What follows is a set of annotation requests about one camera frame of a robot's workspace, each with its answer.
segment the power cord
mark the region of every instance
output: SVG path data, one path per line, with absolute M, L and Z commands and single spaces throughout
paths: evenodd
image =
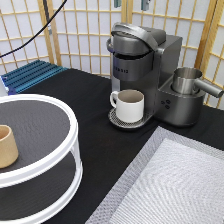
M 50 24 L 50 22 L 54 19 L 54 17 L 61 11 L 61 9 L 64 7 L 65 3 L 67 2 L 67 0 L 64 0 L 64 2 L 62 3 L 62 5 L 58 8 L 58 10 L 54 13 L 54 15 L 48 20 L 47 24 L 36 34 L 34 35 L 30 40 L 28 40 L 25 44 L 23 44 L 21 47 L 16 48 L 15 50 L 12 50 L 6 54 L 0 55 L 0 58 L 3 58 L 9 54 L 12 54 L 22 48 L 24 48 L 27 44 L 29 44 L 31 41 L 33 41 L 40 33 L 42 33 L 47 26 Z

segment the black countertop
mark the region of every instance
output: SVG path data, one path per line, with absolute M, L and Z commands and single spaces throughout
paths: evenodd
M 155 119 L 135 132 L 114 128 L 108 120 L 111 81 L 79 70 L 64 71 L 23 93 L 64 101 L 79 123 L 83 179 L 71 202 L 47 224 L 85 223 L 158 126 L 224 149 L 224 111 L 206 106 L 198 123 L 189 128 L 172 127 Z

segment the metal mesh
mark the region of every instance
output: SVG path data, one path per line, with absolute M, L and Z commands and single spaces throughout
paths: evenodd
M 136 128 L 140 128 L 142 126 L 144 126 L 149 119 L 152 117 L 152 115 L 150 115 L 149 113 L 144 113 L 144 116 L 141 120 L 134 122 L 134 123 L 127 123 L 127 122 L 123 122 L 121 121 L 117 116 L 116 116 L 116 109 L 113 108 L 110 112 L 109 112 L 109 120 L 110 122 L 117 126 L 118 128 L 122 128 L 122 129 L 136 129 Z
M 110 223 L 222 223 L 223 169 L 223 160 L 165 139 Z
M 86 224 L 109 223 L 110 218 L 165 138 L 224 160 L 222 151 L 158 127 Z

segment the beige cup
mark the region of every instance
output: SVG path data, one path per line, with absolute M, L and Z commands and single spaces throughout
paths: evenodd
M 12 129 L 0 125 L 0 168 L 7 167 L 18 158 L 18 149 Z

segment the coffee mug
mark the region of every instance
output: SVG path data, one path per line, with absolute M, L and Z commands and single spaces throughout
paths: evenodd
M 0 125 L 0 168 L 14 163 L 18 155 L 19 153 L 12 129 L 6 125 Z
M 134 123 L 144 114 L 144 95 L 137 90 L 114 91 L 110 95 L 111 105 L 116 108 L 116 116 L 124 122 Z

